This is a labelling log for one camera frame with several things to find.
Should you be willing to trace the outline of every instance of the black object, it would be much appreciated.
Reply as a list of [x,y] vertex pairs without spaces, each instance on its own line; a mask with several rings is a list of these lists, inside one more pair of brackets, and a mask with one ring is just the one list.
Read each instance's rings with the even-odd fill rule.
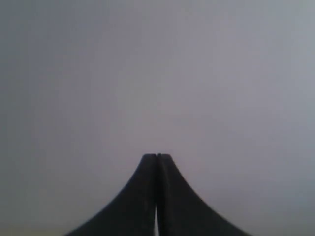
[[120,194],[66,236],[250,236],[212,210],[168,154],[146,154]]
[[146,154],[114,200],[66,236],[153,236],[157,156]]

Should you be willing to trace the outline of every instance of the black plastic piece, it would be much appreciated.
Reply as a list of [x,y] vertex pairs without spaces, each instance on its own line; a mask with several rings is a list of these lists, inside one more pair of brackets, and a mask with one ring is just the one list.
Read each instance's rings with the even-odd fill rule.
[[153,236],[157,156],[146,154],[113,201],[66,236]]
[[212,210],[185,181],[172,157],[157,156],[160,236],[249,236]]

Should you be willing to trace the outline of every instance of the dark curved shape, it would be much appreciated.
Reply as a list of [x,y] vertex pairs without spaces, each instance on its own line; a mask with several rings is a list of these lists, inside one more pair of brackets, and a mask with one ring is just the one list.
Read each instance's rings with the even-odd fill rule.
[[157,156],[144,155],[117,197],[66,236],[153,236],[156,170]]
[[157,163],[156,201],[161,236],[249,236],[201,200],[170,155],[159,154]]

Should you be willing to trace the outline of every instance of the gray background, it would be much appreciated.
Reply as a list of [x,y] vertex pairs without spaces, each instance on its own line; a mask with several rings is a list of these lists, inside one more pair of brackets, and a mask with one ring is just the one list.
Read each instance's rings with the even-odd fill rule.
[[147,152],[255,235],[315,234],[315,2],[2,0],[0,226],[83,223]]

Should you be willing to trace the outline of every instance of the black rubber edge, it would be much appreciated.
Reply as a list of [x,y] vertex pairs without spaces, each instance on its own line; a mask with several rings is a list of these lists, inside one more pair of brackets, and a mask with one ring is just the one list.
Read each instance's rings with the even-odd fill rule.
[[122,191],[66,236],[153,236],[157,156],[146,154]]
[[189,186],[168,154],[157,156],[160,236],[249,236],[212,210]]

